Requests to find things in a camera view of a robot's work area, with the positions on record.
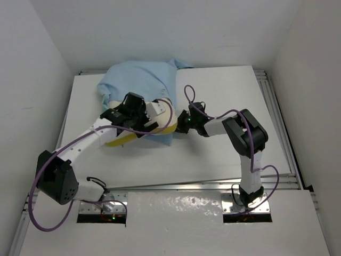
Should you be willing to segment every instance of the folded cloth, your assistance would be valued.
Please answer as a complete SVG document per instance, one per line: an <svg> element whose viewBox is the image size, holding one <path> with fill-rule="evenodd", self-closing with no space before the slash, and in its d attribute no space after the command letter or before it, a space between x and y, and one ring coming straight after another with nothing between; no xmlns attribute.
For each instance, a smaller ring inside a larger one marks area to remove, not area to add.
<svg viewBox="0 0 341 256"><path fill-rule="evenodd" d="M146 101L170 98L176 108L175 79L180 68L192 66L176 59L169 62L126 61L112 66L97 86L103 96L103 110L108 109L110 101L122 101L128 92L139 94ZM146 138L170 146L173 135L151 135Z"/></svg>

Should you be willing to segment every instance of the yellow strip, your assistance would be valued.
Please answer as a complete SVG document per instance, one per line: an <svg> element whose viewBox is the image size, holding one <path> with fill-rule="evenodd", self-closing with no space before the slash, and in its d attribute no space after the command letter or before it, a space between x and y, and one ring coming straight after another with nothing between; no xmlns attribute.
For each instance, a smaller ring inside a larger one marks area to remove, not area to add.
<svg viewBox="0 0 341 256"><path fill-rule="evenodd" d="M174 125L172 126L169 126L167 128L165 128L162 132L158 133L158 134L169 134L169 133L172 133L175 131L177 127L177 123L175 123ZM159 131L161 128L156 128L153 130L153 132L156 132L156 131ZM137 136L135 133L131 133L127 136L124 136L123 138L120 138L120 139L117 139L117 140L114 140L112 142L108 142L106 143L105 145L108 146L108 147L117 147L117 146L120 146L120 145L123 145L129 141L132 141L134 139L137 139Z"/></svg>

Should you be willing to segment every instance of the white wall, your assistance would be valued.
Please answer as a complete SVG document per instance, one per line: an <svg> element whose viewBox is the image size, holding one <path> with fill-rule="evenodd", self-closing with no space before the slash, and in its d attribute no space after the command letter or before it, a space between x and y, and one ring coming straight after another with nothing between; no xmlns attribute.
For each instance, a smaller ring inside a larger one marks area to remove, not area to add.
<svg viewBox="0 0 341 256"><path fill-rule="evenodd" d="M341 255L340 12L340 0L306 0L272 74L298 163L317 195L332 255Z"/></svg>
<svg viewBox="0 0 341 256"><path fill-rule="evenodd" d="M301 0L31 0L73 70L181 58L268 69Z"/></svg>
<svg viewBox="0 0 341 256"><path fill-rule="evenodd" d="M0 1L0 255L7 255L38 154L55 146L72 75L28 0Z"/></svg>

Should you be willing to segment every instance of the light blue fabric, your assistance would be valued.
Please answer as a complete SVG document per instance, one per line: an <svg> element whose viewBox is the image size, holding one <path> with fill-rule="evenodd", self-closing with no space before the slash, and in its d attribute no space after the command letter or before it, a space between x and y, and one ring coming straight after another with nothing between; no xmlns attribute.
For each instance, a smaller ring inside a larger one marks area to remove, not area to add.
<svg viewBox="0 0 341 256"><path fill-rule="evenodd" d="M169 62L126 61L112 66L97 86L103 96L103 109L113 100L123 100L128 92L144 97L146 101L157 98L170 98L176 108L175 79L180 68L192 68L191 65L172 59ZM171 145L172 134L147 136L148 139Z"/></svg>

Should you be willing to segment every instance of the robotic arm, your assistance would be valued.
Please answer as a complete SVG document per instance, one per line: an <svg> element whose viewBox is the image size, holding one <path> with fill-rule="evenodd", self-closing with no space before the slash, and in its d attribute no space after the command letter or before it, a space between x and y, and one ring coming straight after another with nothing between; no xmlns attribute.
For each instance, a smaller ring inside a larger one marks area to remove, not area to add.
<svg viewBox="0 0 341 256"><path fill-rule="evenodd" d="M121 104L101 114L96 122L74 141L72 146L52 159L40 176L37 188L61 205L75 199L101 201L105 194L105 187L91 180L77 180L75 173L78 172L79 163L106 143L118 146L143 136L133 131L122 130L120 127L148 134L148 132L157 131L162 127L163 119L161 117L166 115L171 118L168 125L164 125L165 127L162 128L165 133L173 132L175 129L177 132L188 133L189 129L195 129L199 135L204 137L227 134L241 160L240 200L247 207L250 202L263 194L260 161L268 136L247 109L242 110L241 113L251 129L254 144L254 163L251 161L250 137L239 116L209 119L198 112L198 109L204 112L202 104L195 102L189 105L189 111L182 111L176 123L176 118L171 120L174 111L170 101L162 101L155 100L146 103L140 95L127 94ZM59 149L53 153L44 151L40 154L37 174L58 151Z"/></svg>

